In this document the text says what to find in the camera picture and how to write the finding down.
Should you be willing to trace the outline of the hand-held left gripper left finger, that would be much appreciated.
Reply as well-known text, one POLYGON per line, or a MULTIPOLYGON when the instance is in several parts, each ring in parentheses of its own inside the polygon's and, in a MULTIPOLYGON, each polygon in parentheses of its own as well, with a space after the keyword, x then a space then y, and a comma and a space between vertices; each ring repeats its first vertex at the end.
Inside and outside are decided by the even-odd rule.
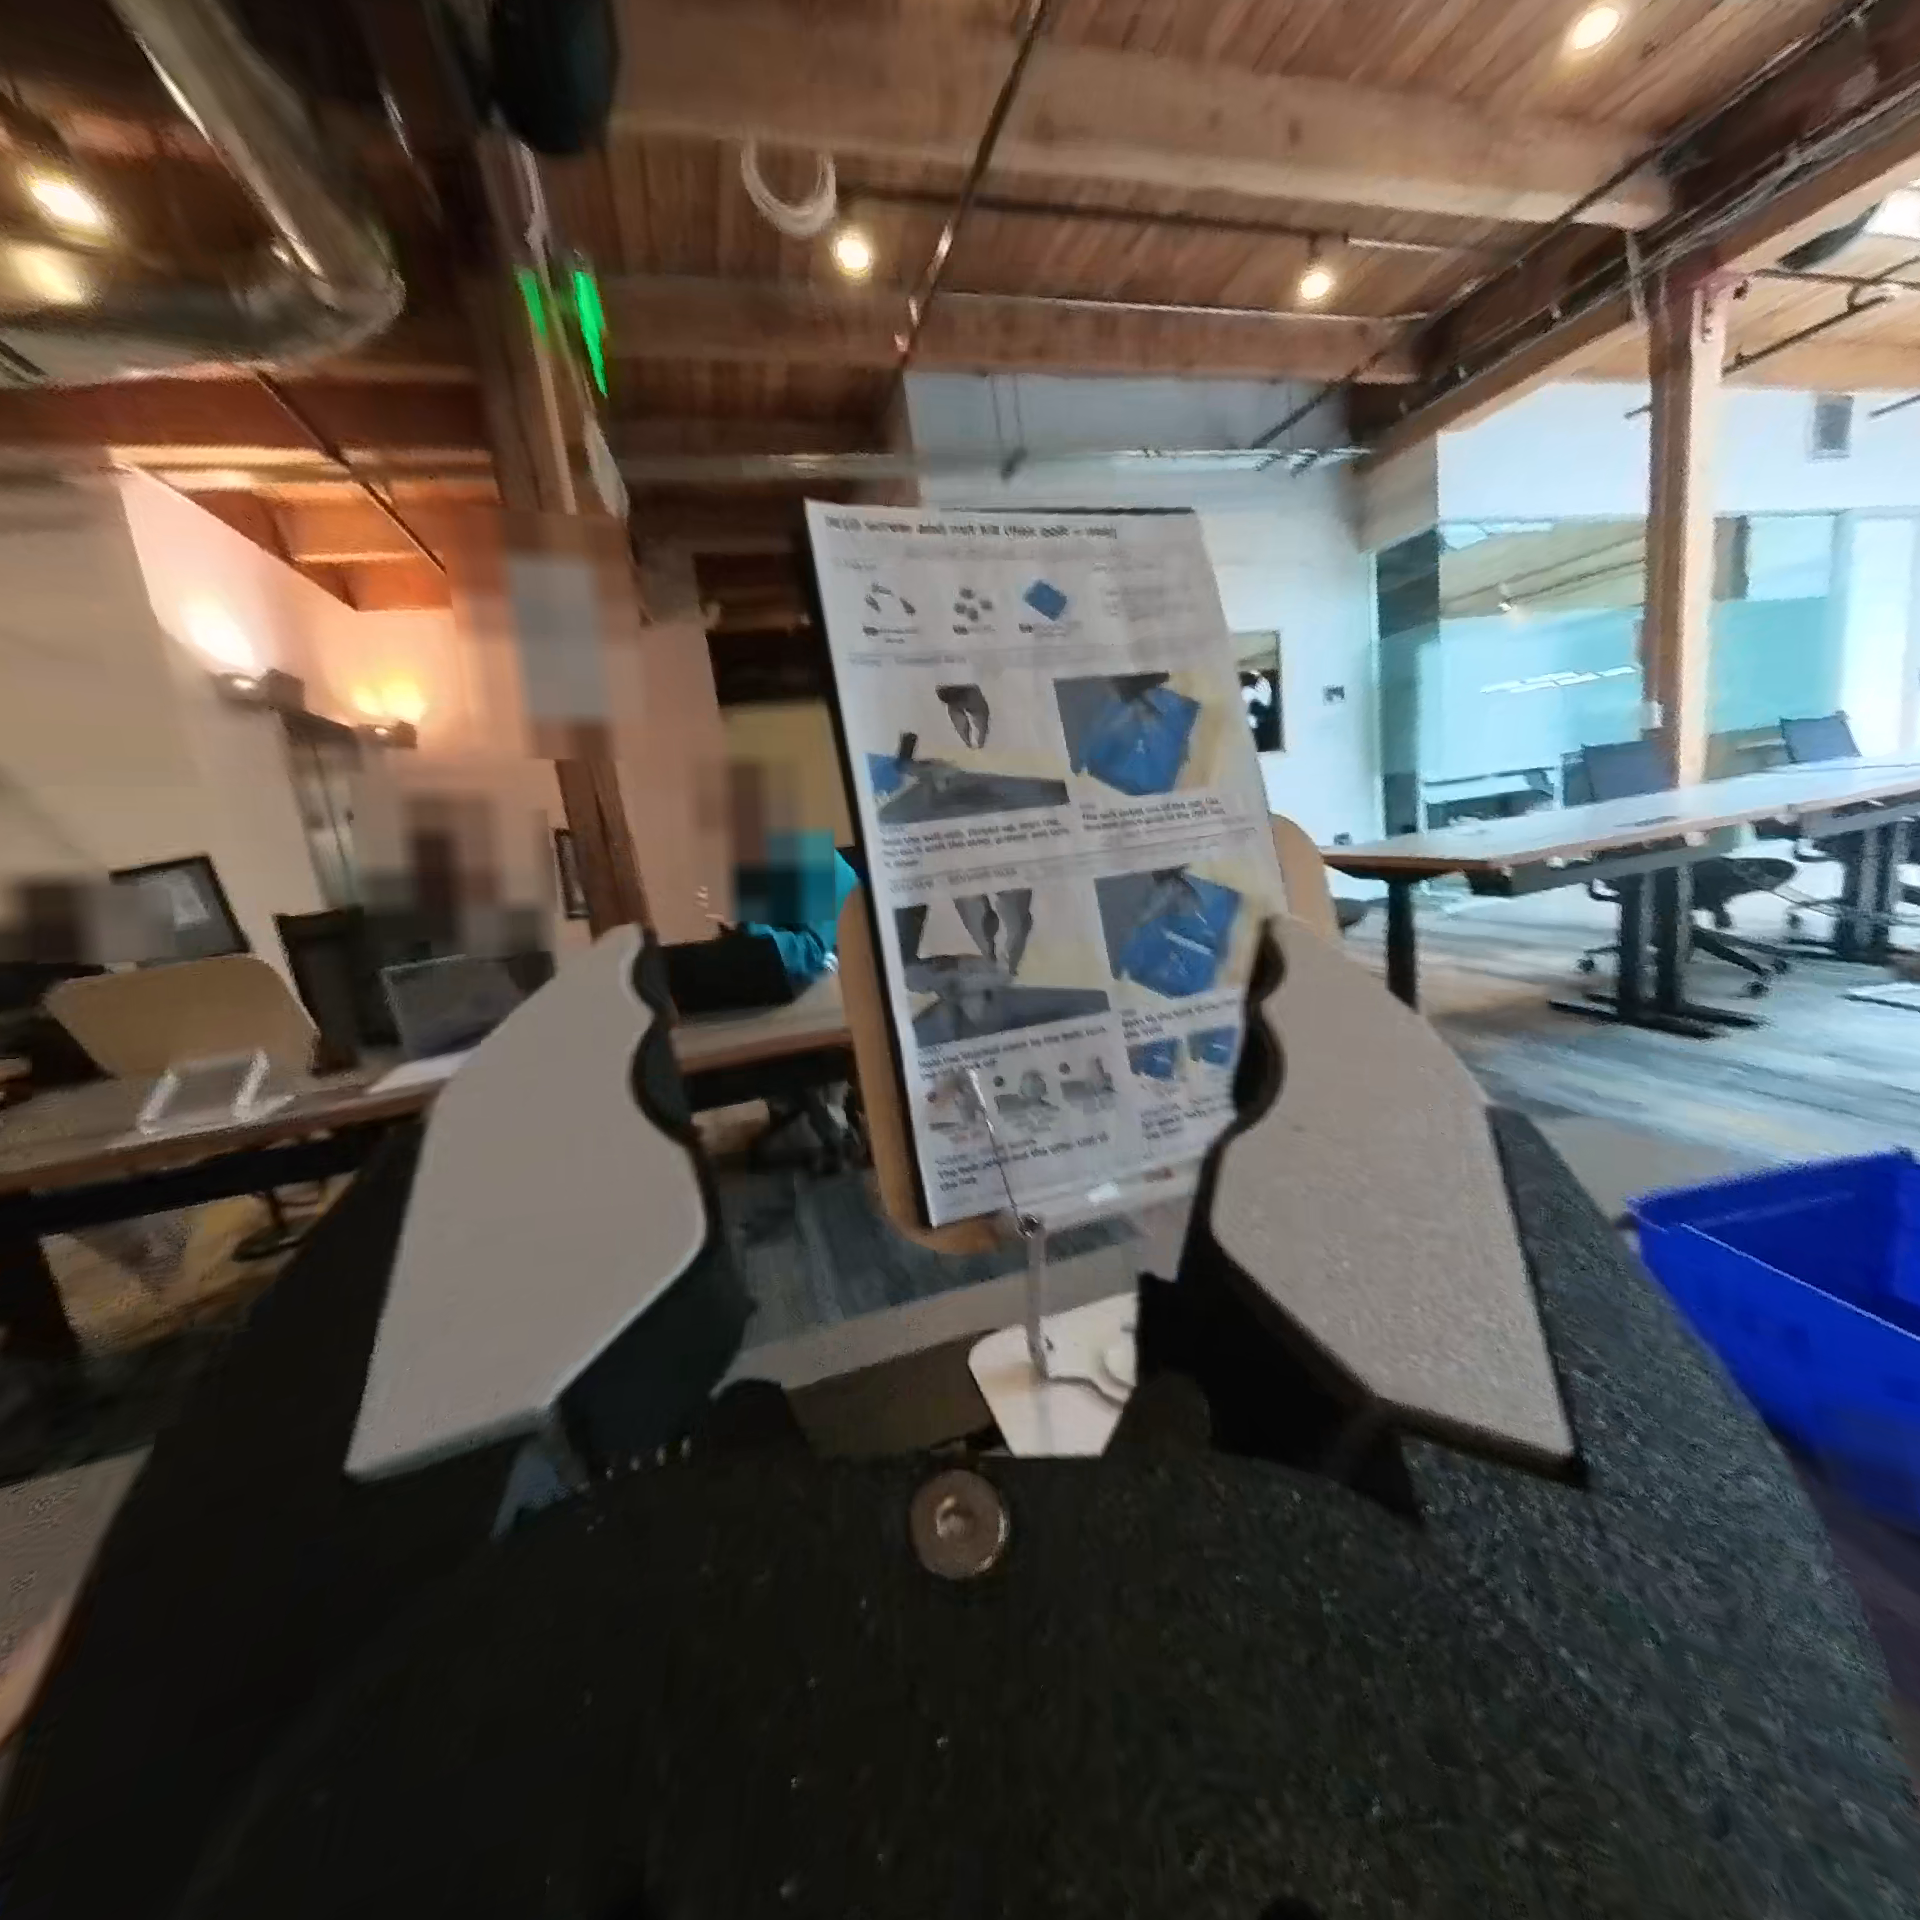
POLYGON ((673 1045, 661 946, 618 926, 430 1105, 345 1469, 692 1441, 754 1311, 673 1045))

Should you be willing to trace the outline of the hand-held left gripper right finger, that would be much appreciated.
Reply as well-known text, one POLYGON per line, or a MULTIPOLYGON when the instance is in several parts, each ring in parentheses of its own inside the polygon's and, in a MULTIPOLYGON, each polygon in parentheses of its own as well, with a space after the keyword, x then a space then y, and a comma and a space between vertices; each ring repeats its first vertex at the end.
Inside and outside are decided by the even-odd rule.
POLYGON ((1260 926, 1175 1275, 1136 1288, 1136 1419, 1415 1519, 1408 1448, 1579 1485, 1489 1100, 1295 916, 1260 926))

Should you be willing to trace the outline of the blue divided plastic bin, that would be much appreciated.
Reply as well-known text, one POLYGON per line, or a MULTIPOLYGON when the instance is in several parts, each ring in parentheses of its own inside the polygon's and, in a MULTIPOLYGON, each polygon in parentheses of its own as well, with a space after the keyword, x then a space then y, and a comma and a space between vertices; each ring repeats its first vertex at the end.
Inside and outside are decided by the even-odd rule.
POLYGON ((1870 1514, 1916 1532, 1916 1157, 1648 1192, 1629 1218, 1646 1269, 1764 1424, 1870 1514))

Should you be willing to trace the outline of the clear acrylic stand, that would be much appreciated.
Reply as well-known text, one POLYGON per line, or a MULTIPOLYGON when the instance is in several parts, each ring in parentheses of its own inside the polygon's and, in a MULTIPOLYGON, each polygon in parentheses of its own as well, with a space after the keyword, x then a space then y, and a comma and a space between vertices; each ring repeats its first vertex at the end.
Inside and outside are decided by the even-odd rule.
POLYGON ((295 1096, 297 1086, 265 1048, 205 1055, 161 1071, 138 1109, 134 1135, 164 1141, 251 1127, 295 1096))

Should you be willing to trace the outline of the grey desk with wooden edge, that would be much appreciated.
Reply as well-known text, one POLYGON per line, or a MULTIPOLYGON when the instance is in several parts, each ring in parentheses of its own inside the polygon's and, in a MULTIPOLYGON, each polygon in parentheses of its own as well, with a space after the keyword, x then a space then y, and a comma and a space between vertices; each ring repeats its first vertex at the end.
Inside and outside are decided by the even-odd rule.
MULTIPOLYGON (((853 1075, 834 977, 777 1009, 686 1020, 675 1048, 696 1113, 853 1075)), ((68 1368, 81 1357, 42 1250, 49 1239, 347 1174, 387 1130, 426 1111, 465 1060, 332 1075, 251 1109, 228 1102, 149 1123, 138 1116, 154 1089, 142 1083, 94 1083, 12 1111, 3 1149, 4 1359, 68 1368)))

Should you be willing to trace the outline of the long wooden-edged desk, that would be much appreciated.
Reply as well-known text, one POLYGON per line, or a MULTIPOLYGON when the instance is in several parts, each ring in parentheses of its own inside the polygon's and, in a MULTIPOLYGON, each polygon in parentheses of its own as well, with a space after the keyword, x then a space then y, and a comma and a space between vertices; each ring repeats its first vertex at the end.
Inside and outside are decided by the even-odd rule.
POLYGON ((1793 765, 1772 772, 1673 786, 1655 794, 1551 809, 1521 819, 1403 833, 1367 845, 1325 847, 1329 873, 1387 890, 1384 977, 1408 1009, 1422 1005, 1417 890, 1463 878, 1480 900, 1524 900, 1562 890, 1611 890, 1616 910, 1611 986, 1589 986, 1551 1011, 1589 1025, 1690 1042, 1754 1032, 1764 1018, 1692 997, 1692 873, 1738 852, 1759 823, 1810 828, 1862 845, 1861 888, 1842 909, 1859 926, 1885 916, 1869 876, 1892 860, 1900 828, 1919 814, 1914 759, 1793 765))

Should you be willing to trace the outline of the black office chair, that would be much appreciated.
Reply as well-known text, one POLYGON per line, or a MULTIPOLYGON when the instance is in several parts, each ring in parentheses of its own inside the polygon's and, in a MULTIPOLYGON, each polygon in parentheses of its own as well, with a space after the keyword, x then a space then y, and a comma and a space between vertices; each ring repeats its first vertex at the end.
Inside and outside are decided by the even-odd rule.
POLYGON ((1776 979, 1793 973, 1784 946, 1750 942, 1738 934, 1732 902, 1776 897, 1798 876, 1795 859, 1710 859, 1692 864, 1690 950, 1750 975, 1749 997, 1767 997, 1776 979))

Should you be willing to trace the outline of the instruction sheet sign stand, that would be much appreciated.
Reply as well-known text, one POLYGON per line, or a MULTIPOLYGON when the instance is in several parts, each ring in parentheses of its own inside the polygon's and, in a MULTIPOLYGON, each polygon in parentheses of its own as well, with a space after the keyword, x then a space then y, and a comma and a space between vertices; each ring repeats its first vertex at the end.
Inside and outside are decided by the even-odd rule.
POLYGON ((909 1092, 924 1223, 1009 1206, 1018 1320, 972 1346, 1018 1457, 1088 1457, 1136 1378, 1136 1283, 1056 1308, 1064 1236, 1151 1254, 1189 1205, 1045 1205, 1201 1168, 1284 909, 1199 516, 810 500, 805 557, 909 1092))

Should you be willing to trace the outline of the green exit sign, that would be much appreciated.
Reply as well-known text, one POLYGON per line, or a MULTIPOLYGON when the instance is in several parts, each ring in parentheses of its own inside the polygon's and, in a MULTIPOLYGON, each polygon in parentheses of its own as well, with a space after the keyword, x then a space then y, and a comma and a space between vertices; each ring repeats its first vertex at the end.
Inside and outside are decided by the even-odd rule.
POLYGON ((512 285, 537 342, 575 365, 588 393, 607 402, 610 384, 610 323, 601 279, 582 253, 559 263, 518 263, 512 285))

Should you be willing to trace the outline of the wooden support post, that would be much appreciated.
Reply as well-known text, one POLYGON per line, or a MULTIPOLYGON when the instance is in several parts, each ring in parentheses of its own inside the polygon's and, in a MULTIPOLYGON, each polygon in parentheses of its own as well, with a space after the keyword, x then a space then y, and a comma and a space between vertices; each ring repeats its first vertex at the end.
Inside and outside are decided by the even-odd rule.
POLYGON ((1646 330, 1642 709, 1668 790, 1706 777, 1716 578, 1716 426, 1734 282, 1663 279, 1646 330))

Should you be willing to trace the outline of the silver ventilation duct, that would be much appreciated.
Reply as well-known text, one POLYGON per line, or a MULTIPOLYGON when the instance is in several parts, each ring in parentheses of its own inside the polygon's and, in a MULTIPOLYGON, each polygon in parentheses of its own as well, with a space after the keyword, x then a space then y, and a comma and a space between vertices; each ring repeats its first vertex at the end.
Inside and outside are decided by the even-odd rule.
POLYGON ((378 342, 407 280, 339 133, 242 4, 4 4, 4 393, 378 342))

